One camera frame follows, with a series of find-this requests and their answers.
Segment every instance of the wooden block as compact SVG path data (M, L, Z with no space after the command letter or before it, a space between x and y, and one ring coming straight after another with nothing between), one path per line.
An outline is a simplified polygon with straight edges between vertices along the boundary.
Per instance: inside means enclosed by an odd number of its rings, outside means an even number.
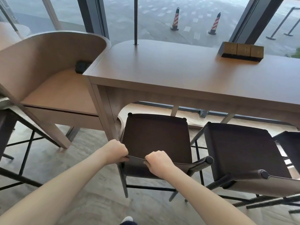
M247 59L245 57L250 57L250 54L251 54L251 45L238 43L238 48L237 48L236 54L238 56L243 56L243 57L241 57L242 59Z
M261 61L263 59L264 47L251 45L250 57L253 61Z
M235 58L237 45L234 42L223 42L218 53L224 58Z

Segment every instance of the traffic cone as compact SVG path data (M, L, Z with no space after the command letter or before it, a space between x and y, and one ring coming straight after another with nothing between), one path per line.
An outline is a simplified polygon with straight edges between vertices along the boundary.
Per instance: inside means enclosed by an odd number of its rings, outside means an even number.
M221 16L221 12L219 12L219 14L217 15L217 18L216 18L211 30L208 31L208 34L210 34L210 35L215 35L216 34L216 29L217 29L217 26L218 26L218 23L219 23L220 16Z
M179 7L176 9L175 17L174 17L174 20L173 20L173 25L171 27L172 31L178 31L178 28L177 28L178 18L179 18Z

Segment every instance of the shoe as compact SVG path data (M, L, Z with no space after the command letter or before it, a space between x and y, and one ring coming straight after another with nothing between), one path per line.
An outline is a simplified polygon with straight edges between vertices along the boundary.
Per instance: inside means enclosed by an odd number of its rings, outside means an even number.
M123 219L122 223L124 223L125 221L133 221L133 218L132 218L131 216L126 216L126 217Z

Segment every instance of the curved wooden chair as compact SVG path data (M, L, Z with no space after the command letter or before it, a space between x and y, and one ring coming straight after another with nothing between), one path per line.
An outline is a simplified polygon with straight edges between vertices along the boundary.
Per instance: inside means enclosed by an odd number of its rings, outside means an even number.
M55 126L103 130L78 61L94 68L111 48L100 35L55 31L36 34L0 51L0 90L61 147L70 141Z

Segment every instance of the floor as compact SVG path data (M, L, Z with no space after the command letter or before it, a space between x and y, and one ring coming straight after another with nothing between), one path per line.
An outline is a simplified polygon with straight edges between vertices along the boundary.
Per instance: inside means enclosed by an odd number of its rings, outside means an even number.
M155 108L138 104L126 106L120 113L123 120L127 113L157 113L170 115L170 109ZM178 111L177 116L186 117L189 123L203 125L207 121L220 122L222 117L208 115L205 119L199 118L197 113ZM230 124L246 125L267 129L270 134L276 135L284 130L297 131L293 126L259 123L232 119ZM63 132L67 132L67 126L59 126ZM190 130L190 137L197 133L197 130ZM29 139L31 131L22 124L16 125L10 143ZM30 151L28 162L25 167L24 176L45 183L51 178L67 170L76 163L82 161L96 149L107 142L105 133L98 130L81 129L74 139L71 147L61 150L47 140L34 141ZM13 161L6 158L1 159L0 166L18 172L26 150L27 144L8 147L6 154L15 157ZM196 160L196 152L192 148L193 159ZM200 156L208 155L204 149L200 150ZM210 168L203 171L205 184L212 180ZM200 182L199 174L193 176ZM127 178L129 184L167 186L169 184L161 180L147 180L137 178ZM14 183L13 180L0 177L0 186ZM36 188L29 185L20 185L7 190L0 191L0 215L34 191ZM253 198L254 194L239 193L218 188L214 190L218 194ZM200 216L194 211L189 203L184 202L184 198L178 194L172 202L168 199L169 192L155 190L129 189L129 198L125 198L121 181L116 165L108 165L97 173L92 180L74 199L61 217L59 225L117 225L127 215L130 215L138 224L204 224ZM266 208L247 210L245 207L239 208L258 225L269 224L300 224L300 214L289 215L288 210L296 207L277 205Z

